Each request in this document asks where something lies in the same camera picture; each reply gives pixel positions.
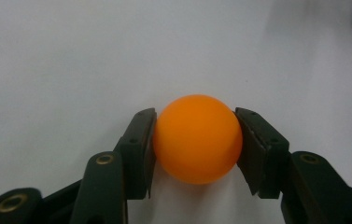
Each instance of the metal screw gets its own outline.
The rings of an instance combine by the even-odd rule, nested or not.
[[[27,195],[20,193],[12,195],[0,202],[0,213],[8,213],[18,209],[27,201]]]
[[[96,163],[99,164],[99,165],[105,165],[105,164],[111,163],[113,160],[114,160],[114,156],[113,155],[105,154],[105,155],[102,155],[102,156],[98,157],[96,159]]]
[[[320,160],[318,157],[311,155],[311,154],[302,154],[301,160],[310,164],[319,164]]]

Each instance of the white surface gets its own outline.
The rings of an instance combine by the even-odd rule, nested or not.
[[[73,183],[135,112],[190,93],[257,111],[352,186],[352,0],[26,0],[0,1],[0,194]],[[131,224],[284,223],[236,168],[155,172]]]

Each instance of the screw hole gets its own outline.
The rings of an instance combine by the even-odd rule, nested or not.
[[[310,163],[310,164],[318,164],[319,159],[316,156],[309,155],[309,154],[303,154],[301,155],[301,160],[304,162]]]
[[[105,224],[106,221],[104,220],[103,216],[94,216],[88,219],[86,224]]]
[[[105,154],[103,156],[98,157],[96,159],[96,163],[100,165],[105,165],[111,163],[113,160],[114,156]]]
[[[0,202],[0,213],[8,213],[18,209],[27,201],[26,194],[15,194]]]

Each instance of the ping pong ball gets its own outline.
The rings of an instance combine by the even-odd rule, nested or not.
[[[221,101],[188,95],[159,115],[153,147],[163,169],[190,184],[208,184],[236,164],[243,136],[237,117]]]

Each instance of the dark object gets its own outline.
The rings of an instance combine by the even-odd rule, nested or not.
[[[289,157],[289,141],[254,111],[236,108],[243,130],[243,151],[237,162],[252,194],[277,199]]]
[[[102,152],[88,162],[70,224],[126,223],[122,157]]]
[[[278,198],[286,223],[352,224],[352,188],[322,157],[289,153],[289,142],[259,114],[236,108],[244,135],[237,163],[251,193]],[[127,200],[150,192],[155,155],[155,109],[137,113],[114,151],[88,162],[82,180],[45,199],[36,189],[14,189],[0,196],[2,223],[127,223]]]
[[[287,223],[352,224],[352,188],[324,158],[293,153],[284,186],[281,208]]]
[[[155,166],[151,141],[155,121],[154,108],[138,112],[114,149],[123,158],[126,198],[129,200],[144,199],[147,192],[150,196]]]

